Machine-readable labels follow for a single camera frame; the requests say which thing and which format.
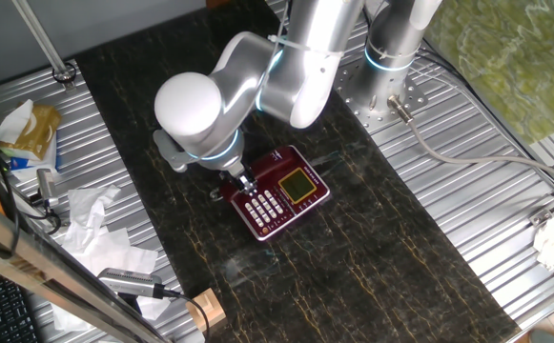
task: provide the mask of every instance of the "blue light ring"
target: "blue light ring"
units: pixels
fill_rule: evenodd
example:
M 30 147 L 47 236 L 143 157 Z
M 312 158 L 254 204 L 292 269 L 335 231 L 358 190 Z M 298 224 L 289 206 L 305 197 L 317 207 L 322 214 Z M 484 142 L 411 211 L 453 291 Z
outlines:
M 186 151 L 186 153 L 188 153 L 194 159 L 200 159 L 202 161 L 213 161 L 215 159 L 218 159 L 219 157 L 223 157 L 226 153 L 228 153 L 228 151 L 230 151 L 235 146 L 237 139 L 238 139 L 238 130 L 235 131 L 235 137 L 232 139 L 232 143 L 230 143 L 228 148 L 226 148 L 226 150 L 218 153 L 217 155 L 199 158 L 198 156 L 196 156 L 194 154 L 191 154 L 187 151 Z

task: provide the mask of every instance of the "black cable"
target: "black cable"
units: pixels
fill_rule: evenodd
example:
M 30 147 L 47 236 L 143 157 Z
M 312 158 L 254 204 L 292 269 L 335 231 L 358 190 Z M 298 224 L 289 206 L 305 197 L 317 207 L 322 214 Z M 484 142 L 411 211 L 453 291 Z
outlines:
M 207 314 L 204 312 L 204 310 L 202 310 L 202 306 L 200 306 L 193 299 L 191 299 L 191 298 L 189 298 L 189 297 L 187 297 L 187 296 L 185 296 L 185 295 L 183 295 L 179 292 L 176 292 L 176 291 L 164 290 L 164 291 L 162 291 L 162 293 L 163 293 L 164 296 L 185 299 L 185 300 L 189 301 L 190 303 L 192 303 L 192 305 L 196 306 L 200 310 L 200 313 L 202 314 L 202 317 L 204 317 L 204 321 L 207 325 L 207 336 L 206 336 L 204 341 L 206 343 L 208 343 L 209 340 L 211 339 L 211 333 L 209 332 L 209 318 L 207 317 Z
M 370 14 L 368 14 L 368 11 L 365 8 L 365 6 L 361 9 L 361 13 L 363 14 L 363 19 L 365 19 L 365 24 L 368 26 L 368 31 L 369 31 L 370 26 L 372 25 L 372 20 L 370 20 Z
M 54 220 L 54 229 L 52 229 L 51 231 L 49 232 L 46 232 L 47 234 L 49 235 L 53 235 L 55 233 L 58 232 L 58 230 L 60 229 L 60 226 L 61 226 L 61 221 L 60 221 L 60 217 L 58 216 L 58 214 L 56 214 L 56 212 L 53 210 L 53 209 L 47 209 L 45 208 L 45 211 L 46 213 L 44 215 L 32 215 L 32 214 L 28 214 L 28 213 L 24 213 L 24 215 L 26 215 L 28 218 L 30 219 L 36 219 L 36 220 L 46 220 L 46 219 L 50 219 L 52 218 Z

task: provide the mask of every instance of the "gray cable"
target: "gray cable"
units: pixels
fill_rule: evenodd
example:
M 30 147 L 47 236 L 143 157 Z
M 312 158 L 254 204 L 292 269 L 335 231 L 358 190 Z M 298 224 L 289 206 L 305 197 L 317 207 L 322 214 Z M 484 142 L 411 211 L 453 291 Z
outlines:
M 408 127 L 410 128 L 412 133 L 414 133 L 414 135 L 417 137 L 417 139 L 419 140 L 419 143 L 421 143 L 421 145 L 425 148 L 425 150 L 429 152 L 429 154 L 432 155 L 434 158 L 439 159 L 442 162 L 454 163 L 454 164 L 473 164 L 473 163 L 486 163 L 486 162 L 497 162 L 497 161 L 517 162 L 531 167 L 539 168 L 542 171 L 545 171 L 554 175 L 554 168 L 550 168 L 542 163 L 539 163 L 537 161 L 533 161 L 531 159 L 524 158 L 524 157 L 518 157 L 518 156 L 486 156 L 486 157 L 479 157 L 479 158 L 446 157 L 434 151 L 433 149 L 431 149 L 431 147 L 429 147 L 429 145 L 427 145 L 427 142 L 425 142 L 425 140 L 422 139 L 422 136 L 419 133 L 417 126 L 414 124 L 414 121 L 409 122 Z

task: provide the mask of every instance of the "wooden block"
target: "wooden block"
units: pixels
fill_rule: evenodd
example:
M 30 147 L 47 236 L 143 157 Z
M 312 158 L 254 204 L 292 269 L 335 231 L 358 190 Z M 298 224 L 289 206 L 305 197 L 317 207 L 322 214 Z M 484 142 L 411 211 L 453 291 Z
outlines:
M 207 319 L 209 319 L 209 325 L 211 326 L 212 331 L 213 328 L 221 326 L 219 324 L 225 322 L 226 313 L 221 308 L 219 300 L 217 300 L 217 297 L 212 289 L 208 289 L 207 291 L 201 293 L 199 296 L 194 298 L 194 301 L 197 302 L 198 305 L 202 307 L 205 314 L 207 314 Z M 204 321 L 204 317 L 198 307 L 190 302 L 187 302 L 185 307 L 188 308 L 188 311 L 192 315 L 192 319 L 198 329 L 203 333 L 207 331 L 207 324 Z
M 217 6 L 229 3 L 230 0 L 207 0 L 207 9 L 214 9 Z

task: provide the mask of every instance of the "connector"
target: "connector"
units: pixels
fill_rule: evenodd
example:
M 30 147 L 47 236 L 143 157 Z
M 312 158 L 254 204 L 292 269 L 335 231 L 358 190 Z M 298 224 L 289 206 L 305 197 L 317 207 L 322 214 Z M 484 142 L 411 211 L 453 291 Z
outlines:
M 401 103 L 400 98 L 396 95 L 391 95 L 387 99 L 387 105 L 391 110 L 395 110 L 398 115 L 400 116 L 401 120 L 408 125 L 411 121 L 414 120 L 414 117 L 412 116 L 412 113 L 404 107 L 404 105 Z

